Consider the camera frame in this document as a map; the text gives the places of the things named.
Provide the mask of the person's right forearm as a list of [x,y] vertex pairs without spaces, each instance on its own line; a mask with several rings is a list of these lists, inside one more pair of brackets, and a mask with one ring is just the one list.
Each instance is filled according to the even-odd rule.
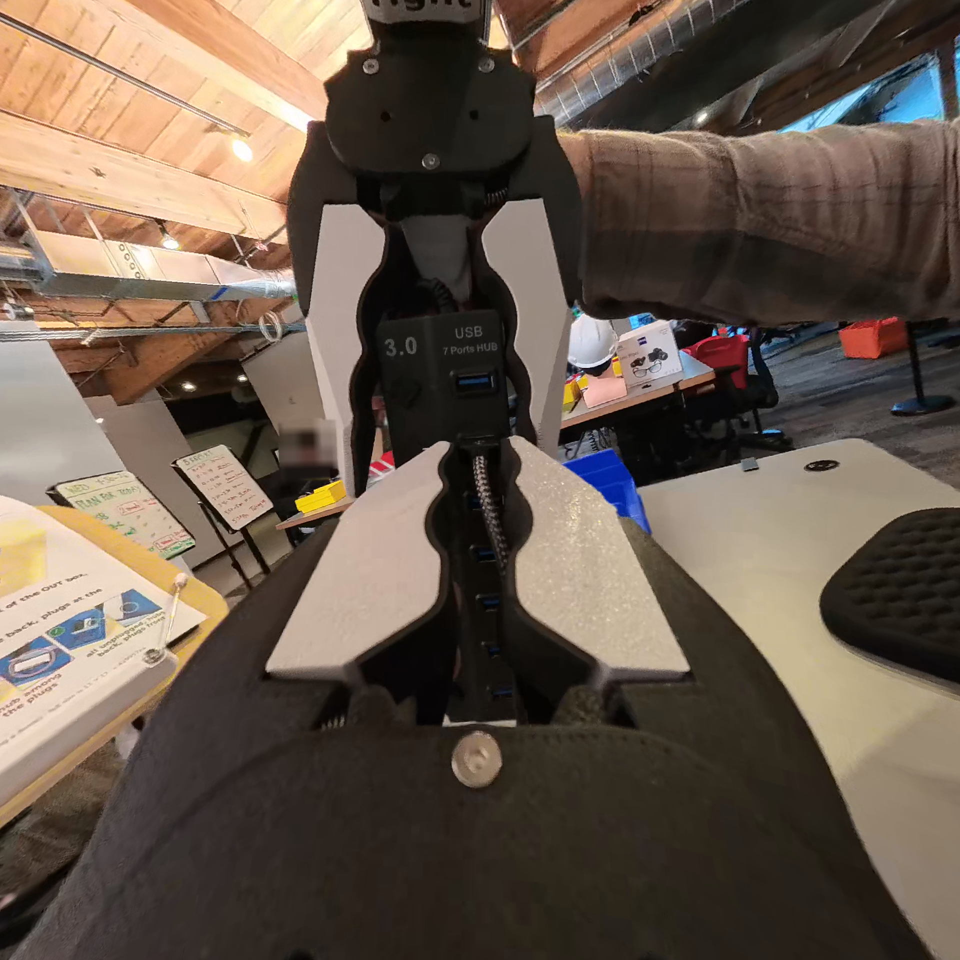
[[777,328],[958,319],[959,126],[585,130],[584,311]]

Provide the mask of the pink mannequin head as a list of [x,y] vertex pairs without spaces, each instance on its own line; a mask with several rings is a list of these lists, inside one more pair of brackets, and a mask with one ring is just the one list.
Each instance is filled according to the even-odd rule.
[[611,364],[598,375],[583,373],[578,382],[582,402],[590,410],[624,400],[628,394],[627,384],[620,373],[618,363]]

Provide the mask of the blue plastic bin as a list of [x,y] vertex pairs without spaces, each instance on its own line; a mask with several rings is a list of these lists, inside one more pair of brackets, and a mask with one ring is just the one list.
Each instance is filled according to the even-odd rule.
[[652,534],[642,497],[626,464],[613,449],[584,454],[564,465],[599,492],[618,516],[633,520],[646,534]]

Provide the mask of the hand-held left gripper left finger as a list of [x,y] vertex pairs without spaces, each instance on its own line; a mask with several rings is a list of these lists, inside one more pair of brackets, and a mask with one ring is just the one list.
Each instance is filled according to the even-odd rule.
[[443,724],[460,646],[441,440],[360,495],[336,524],[265,663],[265,678],[386,690]]

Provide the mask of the grey wood-edged desk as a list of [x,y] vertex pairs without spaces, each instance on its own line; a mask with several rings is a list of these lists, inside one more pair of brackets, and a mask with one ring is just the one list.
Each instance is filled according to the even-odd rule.
[[681,351],[679,357],[679,373],[658,378],[646,385],[631,387],[624,396],[595,406],[587,405],[582,398],[571,411],[562,414],[558,444],[563,447],[573,443],[584,432],[612,423],[614,416],[624,411],[647,407],[655,402],[670,401],[715,384],[717,372],[714,368],[685,351]]

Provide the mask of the red fabric bag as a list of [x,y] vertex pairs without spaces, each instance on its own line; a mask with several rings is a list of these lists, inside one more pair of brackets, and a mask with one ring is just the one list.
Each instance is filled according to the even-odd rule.
[[745,334],[714,335],[681,350],[714,369],[745,371],[749,366],[751,338]]

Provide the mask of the whiteboard with red underlines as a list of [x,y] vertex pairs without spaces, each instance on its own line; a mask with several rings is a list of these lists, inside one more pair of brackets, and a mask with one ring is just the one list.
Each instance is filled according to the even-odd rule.
[[275,510],[273,501],[224,444],[175,459],[172,469],[232,534]]

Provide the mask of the orange fabric bin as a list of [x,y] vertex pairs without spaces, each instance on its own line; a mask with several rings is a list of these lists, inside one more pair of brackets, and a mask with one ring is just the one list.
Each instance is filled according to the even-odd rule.
[[896,317],[849,323],[838,335],[847,359],[873,361],[908,349],[908,326]]

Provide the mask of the black office chair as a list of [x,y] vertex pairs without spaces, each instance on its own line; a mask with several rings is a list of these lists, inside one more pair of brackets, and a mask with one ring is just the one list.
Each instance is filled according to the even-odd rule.
[[700,439],[715,426],[723,427],[723,435],[712,441],[726,463],[738,459],[743,450],[783,453],[794,448],[791,438],[775,428],[764,428],[761,413],[779,404],[779,393],[769,367],[762,356],[762,330],[754,326],[749,333],[749,366],[715,369],[717,376],[712,390],[698,390],[686,402],[690,426]]

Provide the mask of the black seven-port usb hub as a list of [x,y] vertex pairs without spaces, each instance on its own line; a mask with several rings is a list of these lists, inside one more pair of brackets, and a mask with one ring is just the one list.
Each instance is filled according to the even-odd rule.
[[433,529],[451,589],[448,717],[512,726],[515,679],[499,635],[505,547],[488,523],[499,530],[499,446],[510,435],[501,319],[491,309],[396,318],[378,327],[376,346],[394,463],[447,444]]

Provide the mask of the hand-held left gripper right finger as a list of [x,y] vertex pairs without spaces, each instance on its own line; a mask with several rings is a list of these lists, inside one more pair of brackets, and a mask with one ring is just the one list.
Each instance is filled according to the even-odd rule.
[[499,645],[519,724],[548,724],[572,690],[601,710],[624,686],[692,678],[639,554],[645,530],[522,437],[500,445],[507,543]]

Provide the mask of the black textured cushion pad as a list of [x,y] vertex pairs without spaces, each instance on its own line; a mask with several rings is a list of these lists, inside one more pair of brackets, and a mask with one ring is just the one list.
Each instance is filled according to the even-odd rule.
[[959,510],[916,510],[884,526],[831,576],[819,607],[838,641],[957,684]]

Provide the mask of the white hard hat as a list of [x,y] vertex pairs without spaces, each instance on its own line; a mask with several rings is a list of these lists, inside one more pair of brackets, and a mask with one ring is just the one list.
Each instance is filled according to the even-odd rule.
[[618,351],[618,333],[612,322],[580,313],[569,330],[567,364],[571,369],[599,376]]

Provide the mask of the silver ceiling air duct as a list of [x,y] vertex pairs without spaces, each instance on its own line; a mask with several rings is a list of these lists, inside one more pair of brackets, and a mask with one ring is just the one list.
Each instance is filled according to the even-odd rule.
[[[566,124],[715,21],[772,23],[774,64],[882,2],[488,2],[486,44],[534,75]],[[201,257],[235,236],[285,243],[282,172],[325,82],[373,42],[363,2],[2,2],[2,188],[33,220],[45,296],[198,300],[246,277]],[[251,163],[231,139],[246,139]],[[181,249],[162,247],[160,224]]]

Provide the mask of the grey office desk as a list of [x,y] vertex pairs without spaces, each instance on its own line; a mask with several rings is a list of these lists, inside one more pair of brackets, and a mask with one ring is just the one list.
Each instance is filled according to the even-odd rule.
[[342,514],[342,512],[348,510],[353,503],[353,498],[345,497],[321,509],[301,511],[277,523],[275,529],[285,531],[302,526],[314,526],[327,518]]

